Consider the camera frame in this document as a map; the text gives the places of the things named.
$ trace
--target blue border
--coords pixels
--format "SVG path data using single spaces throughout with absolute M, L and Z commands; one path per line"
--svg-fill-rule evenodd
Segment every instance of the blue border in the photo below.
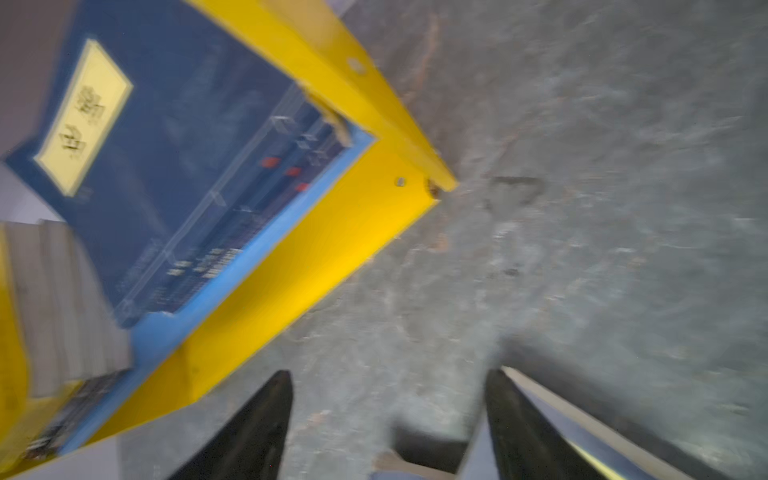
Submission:
M 128 400 L 158 366 L 218 307 L 309 213 L 371 145 L 373 138 L 352 127 L 352 147 L 322 172 L 273 218 L 218 277 L 211 280 L 175 314 L 149 313 L 131 329 L 134 368 L 83 419 L 59 449 L 66 455 L 85 444 Z

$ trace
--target yellow beam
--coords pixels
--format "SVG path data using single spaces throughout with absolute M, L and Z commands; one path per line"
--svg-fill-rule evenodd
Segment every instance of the yellow beam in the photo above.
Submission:
M 188 1 L 443 190 L 455 188 L 451 171 L 323 0 Z

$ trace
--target yellow metal frame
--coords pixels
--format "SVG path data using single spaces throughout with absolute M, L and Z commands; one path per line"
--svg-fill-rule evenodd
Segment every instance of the yellow metal frame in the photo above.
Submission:
M 457 184 L 323 0 L 188 1 L 376 140 L 91 442 L 199 399 Z

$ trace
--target gray floor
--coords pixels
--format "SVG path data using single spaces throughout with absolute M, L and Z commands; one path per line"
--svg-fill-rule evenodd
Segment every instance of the gray floor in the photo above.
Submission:
M 359 0 L 346 23 L 457 191 L 198 404 L 123 438 L 163 478 L 279 368 L 282 478 L 451 468 L 489 367 L 697 478 L 768 476 L 764 2 Z

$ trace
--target blue panel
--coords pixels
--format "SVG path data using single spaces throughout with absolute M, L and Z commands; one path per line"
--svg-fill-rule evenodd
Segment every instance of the blue panel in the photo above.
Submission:
M 135 366 L 81 422 L 61 448 L 66 454 L 79 448 L 117 411 L 154 370 L 245 280 L 273 248 L 301 221 L 372 143 L 365 132 L 353 131 L 353 145 L 319 175 L 310 187 L 282 209 L 242 249 L 242 253 L 174 315 L 150 313 L 131 329 Z
M 134 89 L 74 197 L 32 160 L 87 39 Z M 283 73 L 181 0 L 84 0 L 8 164 L 80 235 L 118 322 L 175 312 L 343 149 Z

